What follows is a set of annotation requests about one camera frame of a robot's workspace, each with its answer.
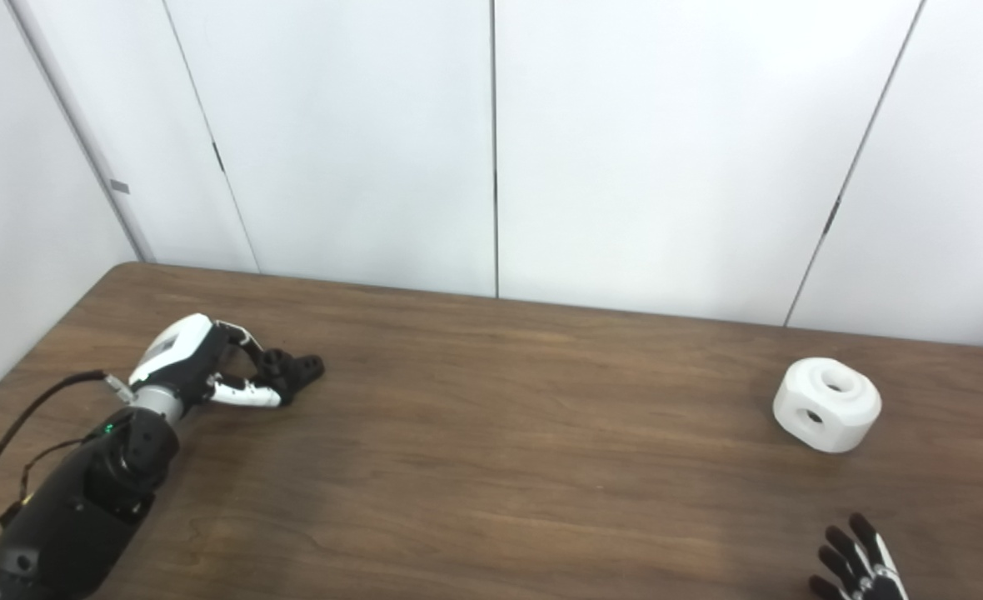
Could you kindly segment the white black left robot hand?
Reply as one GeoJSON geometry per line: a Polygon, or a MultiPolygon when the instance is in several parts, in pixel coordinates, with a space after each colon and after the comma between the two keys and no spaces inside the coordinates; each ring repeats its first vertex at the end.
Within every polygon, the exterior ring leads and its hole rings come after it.
{"type": "Polygon", "coordinates": [[[263,346],[239,324],[188,315],[157,335],[128,380],[132,403],[176,422],[192,408],[221,403],[248,408],[279,408],[292,403],[293,392],[255,378],[220,371],[225,354],[236,348],[258,364],[263,346]]]}

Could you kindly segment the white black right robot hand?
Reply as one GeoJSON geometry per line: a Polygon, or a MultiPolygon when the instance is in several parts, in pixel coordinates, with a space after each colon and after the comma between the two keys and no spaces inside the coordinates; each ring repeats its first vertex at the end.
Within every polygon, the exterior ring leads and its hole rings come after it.
{"type": "Polygon", "coordinates": [[[840,527],[824,532],[826,543],[816,555],[836,580],[809,577],[811,595],[816,599],[906,599],[906,586],[883,536],[858,512],[850,515],[848,525],[849,532],[840,527]]]}

